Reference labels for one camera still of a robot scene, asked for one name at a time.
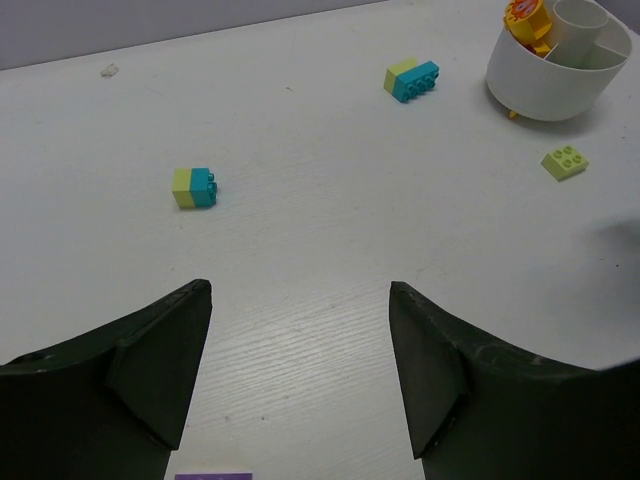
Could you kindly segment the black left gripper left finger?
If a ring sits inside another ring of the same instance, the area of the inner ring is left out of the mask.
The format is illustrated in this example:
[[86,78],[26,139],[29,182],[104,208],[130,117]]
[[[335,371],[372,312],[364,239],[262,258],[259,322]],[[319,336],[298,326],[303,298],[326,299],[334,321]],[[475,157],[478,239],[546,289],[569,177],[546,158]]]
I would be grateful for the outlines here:
[[163,478],[186,425],[211,293],[193,280],[2,365],[2,478]]

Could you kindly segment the yellow butterfly lego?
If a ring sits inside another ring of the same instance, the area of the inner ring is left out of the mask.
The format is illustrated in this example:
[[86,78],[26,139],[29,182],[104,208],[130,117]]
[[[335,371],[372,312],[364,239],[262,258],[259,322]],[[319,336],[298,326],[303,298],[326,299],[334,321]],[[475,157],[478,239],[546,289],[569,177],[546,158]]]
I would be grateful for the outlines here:
[[543,0],[511,0],[504,11],[506,28],[523,45],[541,40],[552,27]]

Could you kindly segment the yellow lego brick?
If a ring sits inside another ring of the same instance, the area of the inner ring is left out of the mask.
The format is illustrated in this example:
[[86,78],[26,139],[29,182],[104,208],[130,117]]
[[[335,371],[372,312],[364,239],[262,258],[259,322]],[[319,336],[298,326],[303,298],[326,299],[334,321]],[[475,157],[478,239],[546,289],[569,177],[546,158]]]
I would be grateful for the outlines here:
[[555,48],[555,45],[544,39],[538,39],[533,43],[524,44],[524,47],[538,57],[545,58]]

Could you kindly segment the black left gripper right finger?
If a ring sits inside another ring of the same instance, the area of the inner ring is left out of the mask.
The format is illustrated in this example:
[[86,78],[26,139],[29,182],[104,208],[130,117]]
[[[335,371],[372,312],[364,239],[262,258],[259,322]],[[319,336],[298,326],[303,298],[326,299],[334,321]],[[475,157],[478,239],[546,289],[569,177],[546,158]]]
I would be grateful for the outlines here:
[[404,282],[389,325],[411,448],[428,479],[635,479],[639,364],[551,360]]

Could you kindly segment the purple lego near left arm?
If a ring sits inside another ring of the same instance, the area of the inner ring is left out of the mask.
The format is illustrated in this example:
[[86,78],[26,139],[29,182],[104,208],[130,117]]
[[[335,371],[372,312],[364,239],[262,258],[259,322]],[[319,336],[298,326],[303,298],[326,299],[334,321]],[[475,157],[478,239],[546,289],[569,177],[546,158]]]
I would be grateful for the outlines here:
[[253,480],[251,472],[177,473],[174,480]]

